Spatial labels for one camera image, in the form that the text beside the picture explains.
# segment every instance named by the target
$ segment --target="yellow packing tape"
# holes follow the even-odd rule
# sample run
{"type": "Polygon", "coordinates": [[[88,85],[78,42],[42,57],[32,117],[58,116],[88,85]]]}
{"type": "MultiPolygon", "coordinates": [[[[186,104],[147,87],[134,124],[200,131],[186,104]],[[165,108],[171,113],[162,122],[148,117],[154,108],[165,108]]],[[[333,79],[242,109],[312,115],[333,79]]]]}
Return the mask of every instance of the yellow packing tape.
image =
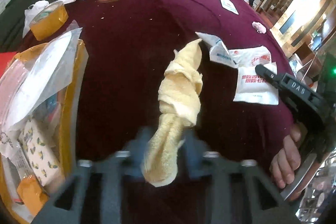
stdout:
{"type": "Polygon", "coordinates": [[[68,19],[68,13],[61,1],[52,3],[39,12],[29,27],[38,41],[51,36],[68,19]]]}

